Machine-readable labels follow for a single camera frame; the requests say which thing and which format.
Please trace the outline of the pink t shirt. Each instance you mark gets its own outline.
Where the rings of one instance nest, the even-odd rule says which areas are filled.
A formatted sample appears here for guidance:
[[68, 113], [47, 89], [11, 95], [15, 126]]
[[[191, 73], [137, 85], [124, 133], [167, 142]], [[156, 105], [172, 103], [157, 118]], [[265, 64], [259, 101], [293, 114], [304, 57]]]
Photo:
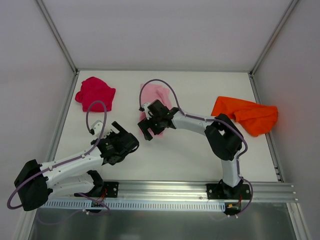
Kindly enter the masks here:
[[[155, 100], [159, 100], [164, 106], [166, 106], [169, 110], [172, 108], [172, 103], [169, 99], [170, 89], [167, 87], [163, 87], [159, 84], [149, 83], [146, 87], [144, 87], [141, 94], [141, 104], [152, 103]], [[141, 122], [144, 118], [146, 118], [145, 112], [140, 112], [139, 122]], [[158, 135], [155, 135], [151, 129], [148, 130], [151, 134], [152, 138], [154, 137], [162, 137], [166, 128]]]

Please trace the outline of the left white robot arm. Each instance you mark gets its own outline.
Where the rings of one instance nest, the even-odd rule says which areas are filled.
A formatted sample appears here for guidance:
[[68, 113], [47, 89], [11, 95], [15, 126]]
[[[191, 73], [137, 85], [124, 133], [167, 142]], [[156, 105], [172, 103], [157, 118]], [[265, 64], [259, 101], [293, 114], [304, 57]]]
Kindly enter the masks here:
[[23, 210], [35, 210], [53, 197], [106, 196], [107, 189], [100, 175], [102, 166], [122, 162], [140, 145], [138, 139], [116, 121], [111, 125], [116, 132], [104, 131], [103, 122], [97, 120], [89, 129], [96, 137], [90, 143], [92, 147], [73, 157], [45, 163], [28, 161], [14, 181]]

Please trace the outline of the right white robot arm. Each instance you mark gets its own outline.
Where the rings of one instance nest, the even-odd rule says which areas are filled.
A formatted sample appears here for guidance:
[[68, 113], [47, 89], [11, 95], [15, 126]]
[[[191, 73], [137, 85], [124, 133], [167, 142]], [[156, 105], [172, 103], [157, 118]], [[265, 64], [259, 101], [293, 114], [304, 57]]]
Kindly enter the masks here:
[[141, 105], [139, 111], [145, 117], [137, 125], [147, 141], [165, 129], [187, 130], [205, 136], [212, 152], [221, 160], [220, 191], [228, 199], [240, 195], [244, 180], [240, 176], [239, 156], [245, 140], [227, 115], [221, 113], [210, 118], [191, 115], [178, 107], [168, 109], [158, 99]]

